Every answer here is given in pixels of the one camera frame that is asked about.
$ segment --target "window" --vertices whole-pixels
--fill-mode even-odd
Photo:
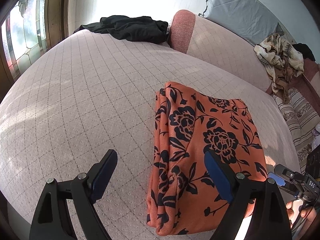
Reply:
[[[5,57],[16,81],[47,51],[44,0],[19,0],[1,32]]]

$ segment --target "black garment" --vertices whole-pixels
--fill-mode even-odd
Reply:
[[[303,43],[293,44],[292,45],[297,51],[302,53],[303,58],[309,58],[312,61],[316,61],[315,57],[312,54],[311,49],[309,49],[308,45]]]
[[[81,25],[73,33],[87,29],[93,33],[110,33],[118,40],[162,43],[167,40],[167,28],[167,22],[154,21],[149,16],[129,18],[123,15],[113,15],[102,17],[99,23]]]

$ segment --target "black flower print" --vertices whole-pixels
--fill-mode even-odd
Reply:
[[[177,89],[175,87],[172,87],[171,85],[167,86],[165,89],[167,89],[167,88],[170,88],[170,97],[174,103],[177,102],[178,94],[180,94],[180,97],[181,97],[180,104],[181,105],[187,104],[188,100],[183,99],[183,96],[182,96],[183,92],[181,92],[179,89]]]
[[[263,177],[267,178],[267,171],[261,163],[254,162],[254,164],[256,165],[257,172],[260,172]]]
[[[169,143],[172,147],[179,149],[178,151],[175,151],[172,158],[170,158],[170,162],[176,162],[180,158],[187,158],[189,157],[189,153],[186,152],[186,148],[184,145],[175,137],[169,137]]]
[[[160,229],[163,228],[164,224],[169,221],[169,216],[165,212],[164,214],[158,214],[157,219],[161,218],[161,224],[160,224]]]
[[[227,163],[236,163],[235,149],[238,146],[238,140],[234,133],[226,132],[221,127],[208,130],[203,133],[204,142],[207,145],[204,147],[204,153],[212,149],[217,155],[220,155],[222,160]]]
[[[158,195],[158,206],[167,206],[167,207],[172,207],[176,208],[176,196],[165,196],[163,193],[159,193]]]
[[[225,100],[225,99],[212,98],[212,97],[208,97],[208,99],[211,103],[213,103],[214,105],[216,105],[219,108],[225,109],[227,106],[230,106],[229,101]]]
[[[162,179],[162,183],[159,184],[159,190],[167,192],[168,190],[168,177],[167,177],[167,166],[169,163],[169,153],[167,150],[163,150],[160,153],[160,162],[154,163],[153,165],[159,168],[159,177]]]
[[[180,219],[180,216],[181,216],[181,212],[180,212],[180,209],[178,209],[178,213],[174,216],[174,217],[177,217],[177,218],[175,218],[175,219]],[[173,224],[173,228],[176,228],[177,227],[177,225],[178,225],[178,223],[179,223],[179,221],[177,221],[177,222],[175,222],[174,224]]]
[[[198,194],[198,188],[194,184],[194,181],[201,179],[202,177],[198,179],[193,179],[195,173],[196,173],[196,163],[193,163],[189,170],[189,177],[187,177],[182,171],[180,171],[179,166],[174,166],[172,168],[172,173],[176,174],[178,179],[178,188],[180,189],[178,199],[180,199],[183,195],[184,190],[190,192],[193,195]]]
[[[160,106],[160,108],[156,111],[156,118],[155,118],[155,128],[156,128],[156,130],[158,130],[157,122],[160,123],[161,113],[164,113],[164,114],[167,113],[167,109],[165,108],[165,106]]]
[[[177,233],[177,235],[186,235],[189,232],[189,230],[183,229],[181,230],[179,233]]]
[[[212,214],[214,216],[214,214],[221,208],[223,208],[225,205],[227,205],[227,203],[224,203],[221,207],[215,209],[215,210],[212,210],[210,209],[210,207],[207,207],[205,210],[204,210],[204,216],[207,217],[209,216],[210,214]]]
[[[169,116],[170,125],[176,126],[174,131],[180,140],[189,142],[193,135],[195,125],[195,111],[190,106],[178,107]]]
[[[239,144],[241,145],[242,149],[243,149],[247,154],[250,155],[250,151],[249,151],[249,149],[248,149],[248,146],[251,146],[251,147],[253,147],[253,148],[255,148],[255,149],[262,149],[262,147],[261,147],[261,145],[260,145],[259,143],[253,143],[254,138],[255,138],[255,137],[259,138],[259,135],[258,135],[257,132],[254,132],[254,133],[253,133],[252,130],[251,130],[251,128],[250,128],[250,126],[247,125],[242,119],[241,119],[241,122],[242,122],[242,125],[244,126],[244,129],[242,129],[242,135],[243,135],[243,139],[244,139],[244,141],[245,141],[245,144],[241,144],[241,143],[239,143]]]

